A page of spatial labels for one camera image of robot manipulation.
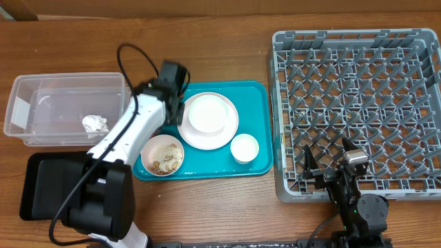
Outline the rice and food scraps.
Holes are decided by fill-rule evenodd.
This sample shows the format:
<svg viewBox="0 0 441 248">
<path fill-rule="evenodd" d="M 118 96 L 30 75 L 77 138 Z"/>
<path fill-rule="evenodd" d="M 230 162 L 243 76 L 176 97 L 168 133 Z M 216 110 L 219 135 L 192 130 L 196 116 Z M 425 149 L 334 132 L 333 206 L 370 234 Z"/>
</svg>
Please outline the rice and food scraps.
<svg viewBox="0 0 441 248">
<path fill-rule="evenodd" d="M 183 162 L 183 152 L 174 143 L 162 144 L 153 149 L 148 169 L 165 176 L 175 172 Z"/>
</svg>

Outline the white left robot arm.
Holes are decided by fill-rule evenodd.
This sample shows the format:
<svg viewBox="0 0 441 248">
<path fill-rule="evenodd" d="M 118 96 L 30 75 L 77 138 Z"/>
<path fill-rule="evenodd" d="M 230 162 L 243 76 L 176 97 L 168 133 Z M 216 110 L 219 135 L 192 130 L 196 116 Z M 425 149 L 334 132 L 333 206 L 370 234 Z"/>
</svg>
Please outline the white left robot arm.
<svg viewBox="0 0 441 248">
<path fill-rule="evenodd" d="M 164 61 L 156 77 L 131 86 L 129 105 L 107 136 L 91 148 L 87 169 L 56 213 L 66 227 L 88 235 L 102 247 L 148 247 L 147 234 L 134 223 L 132 169 L 144 145 L 163 125 L 180 125 L 181 98 L 190 73 Z"/>
</svg>

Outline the pink bowl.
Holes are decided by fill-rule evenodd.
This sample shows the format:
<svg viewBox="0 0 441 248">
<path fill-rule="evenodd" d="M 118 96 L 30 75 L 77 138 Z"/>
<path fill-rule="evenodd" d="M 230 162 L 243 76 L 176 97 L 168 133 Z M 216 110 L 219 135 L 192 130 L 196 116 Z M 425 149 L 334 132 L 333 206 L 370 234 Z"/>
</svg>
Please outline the pink bowl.
<svg viewBox="0 0 441 248">
<path fill-rule="evenodd" d="M 141 162 L 153 176 L 171 176 L 183 164 L 185 152 L 181 142 L 170 135 L 151 138 L 141 151 Z"/>
</svg>

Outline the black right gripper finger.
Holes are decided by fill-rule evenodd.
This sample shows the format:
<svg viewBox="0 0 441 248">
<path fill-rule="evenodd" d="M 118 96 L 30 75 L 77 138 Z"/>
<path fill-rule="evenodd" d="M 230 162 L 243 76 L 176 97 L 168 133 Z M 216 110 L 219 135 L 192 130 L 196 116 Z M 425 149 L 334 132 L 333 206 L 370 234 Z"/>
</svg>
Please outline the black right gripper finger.
<svg viewBox="0 0 441 248">
<path fill-rule="evenodd" d="M 313 179 L 317 176 L 317 173 L 319 172 L 319 167 L 309 146 L 304 145 L 302 148 L 305 153 L 303 178 Z"/>
<path fill-rule="evenodd" d="M 342 145 L 346 152 L 357 150 L 358 147 L 354 145 L 347 137 L 342 137 Z"/>
</svg>

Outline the white cup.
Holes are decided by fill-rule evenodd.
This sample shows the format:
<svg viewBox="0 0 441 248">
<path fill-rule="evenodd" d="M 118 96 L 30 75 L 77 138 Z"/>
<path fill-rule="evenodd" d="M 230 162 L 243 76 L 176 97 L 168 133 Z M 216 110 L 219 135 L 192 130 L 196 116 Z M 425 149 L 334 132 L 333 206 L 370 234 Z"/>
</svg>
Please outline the white cup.
<svg viewBox="0 0 441 248">
<path fill-rule="evenodd" d="M 232 139 L 230 151 L 237 163 L 248 164 L 257 157 L 259 144 L 252 135 L 239 134 Z"/>
</svg>

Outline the aluminium foil ball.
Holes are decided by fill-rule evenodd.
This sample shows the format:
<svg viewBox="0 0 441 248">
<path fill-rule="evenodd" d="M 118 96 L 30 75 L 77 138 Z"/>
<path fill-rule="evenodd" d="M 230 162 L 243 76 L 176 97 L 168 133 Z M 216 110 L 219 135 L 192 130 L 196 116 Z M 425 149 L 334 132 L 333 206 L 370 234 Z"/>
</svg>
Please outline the aluminium foil ball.
<svg viewBox="0 0 441 248">
<path fill-rule="evenodd" d="M 108 132 L 107 119 L 99 115 L 87 115 L 82 119 L 82 125 L 87 133 Z"/>
</svg>

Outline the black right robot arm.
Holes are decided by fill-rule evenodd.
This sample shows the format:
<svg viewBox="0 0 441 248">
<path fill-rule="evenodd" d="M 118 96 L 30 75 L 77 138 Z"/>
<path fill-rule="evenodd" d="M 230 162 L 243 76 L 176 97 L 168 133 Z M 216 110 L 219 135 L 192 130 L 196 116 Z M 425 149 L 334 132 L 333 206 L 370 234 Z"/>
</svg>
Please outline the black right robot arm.
<svg viewBox="0 0 441 248">
<path fill-rule="evenodd" d="M 389 202 L 377 194 L 361 194 L 357 180 L 367 173 L 369 156 L 348 138 L 342 138 L 345 152 L 336 168 L 321 170 L 310 148 L 304 146 L 303 178 L 315 180 L 316 189 L 325 189 L 337 212 L 321 223 L 310 235 L 307 247 L 391 247 L 383 238 L 387 230 Z M 335 231 L 328 239 L 316 234 L 335 216 L 340 216 L 344 229 Z"/>
</svg>

